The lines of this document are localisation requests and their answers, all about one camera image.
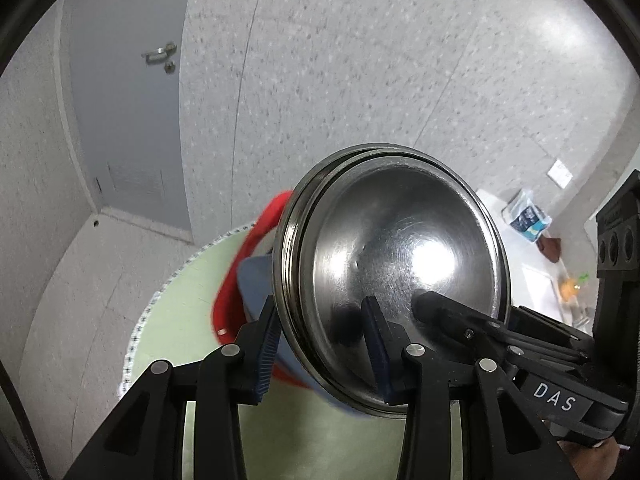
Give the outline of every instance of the light switch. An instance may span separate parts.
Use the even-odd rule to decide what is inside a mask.
[[[571,182],[571,179],[574,177],[571,174],[571,171],[569,171],[559,158],[556,159],[553,166],[546,174],[548,174],[549,178],[562,189],[567,187],[569,182]]]

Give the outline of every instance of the stainless steel lid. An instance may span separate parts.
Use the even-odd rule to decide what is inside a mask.
[[[358,410],[399,416],[405,407],[387,406],[375,391],[360,301],[375,294],[412,341],[444,351],[412,317],[412,294],[436,290],[495,316],[506,267],[495,227],[455,174],[414,150],[372,148],[316,171],[313,189],[296,188],[276,236],[274,290],[309,373]]]

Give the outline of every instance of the orange object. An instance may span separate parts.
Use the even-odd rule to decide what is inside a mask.
[[[558,287],[560,289],[560,297],[566,303],[567,301],[575,298],[580,291],[580,286],[587,280],[588,274],[583,274],[577,280],[575,278],[567,278],[564,282],[560,283]]]
[[[260,243],[267,233],[278,225],[291,194],[292,191],[284,191],[269,202],[258,217],[254,227],[249,231],[244,242],[242,242],[242,246],[231,263],[231,267],[229,267],[225,279],[220,286],[220,290],[211,309],[211,324],[214,333],[223,345],[235,341],[240,327],[246,323],[242,296],[238,289],[236,274],[238,272],[238,265],[242,260],[251,256],[258,243]],[[294,386],[306,388],[306,384],[292,377],[277,364],[273,365],[273,376]]]

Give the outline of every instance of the gray door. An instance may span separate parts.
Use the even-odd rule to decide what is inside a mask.
[[[89,177],[106,205],[190,230],[178,125],[187,0],[72,5],[71,86]],[[169,43],[168,58],[142,56]]]

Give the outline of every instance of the human hand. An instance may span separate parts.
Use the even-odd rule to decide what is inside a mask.
[[[598,447],[584,447],[575,442],[558,442],[580,480],[607,480],[616,468],[620,448],[609,437]]]

